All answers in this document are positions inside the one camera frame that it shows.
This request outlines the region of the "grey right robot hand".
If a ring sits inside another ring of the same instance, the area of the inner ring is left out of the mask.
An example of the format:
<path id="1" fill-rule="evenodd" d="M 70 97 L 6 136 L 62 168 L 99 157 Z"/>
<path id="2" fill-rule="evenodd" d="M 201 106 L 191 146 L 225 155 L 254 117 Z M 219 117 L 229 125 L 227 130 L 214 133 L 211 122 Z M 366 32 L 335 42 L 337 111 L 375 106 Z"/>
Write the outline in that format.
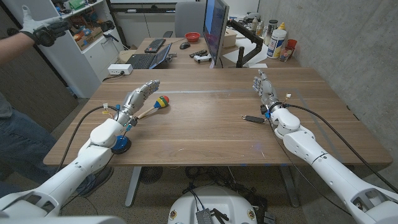
<path id="1" fill-rule="evenodd" d="M 267 105 L 269 111 L 272 113 L 280 108 L 281 102 L 267 75 L 262 70 L 258 70 L 258 73 L 259 76 L 254 77 L 252 87 L 261 97 L 262 104 Z"/>

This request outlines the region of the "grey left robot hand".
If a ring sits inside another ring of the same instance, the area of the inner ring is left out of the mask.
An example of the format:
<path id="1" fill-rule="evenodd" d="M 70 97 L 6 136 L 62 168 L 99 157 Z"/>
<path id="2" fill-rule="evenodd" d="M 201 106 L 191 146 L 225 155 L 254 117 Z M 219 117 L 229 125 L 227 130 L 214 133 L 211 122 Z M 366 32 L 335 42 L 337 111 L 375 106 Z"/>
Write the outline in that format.
<path id="1" fill-rule="evenodd" d="M 160 80 L 151 80 L 133 90 L 126 96 L 121 110 L 115 116 L 115 120 L 119 124 L 125 125 L 133 117 L 134 113 L 142 108 L 146 99 L 158 90 L 159 85 Z"/>

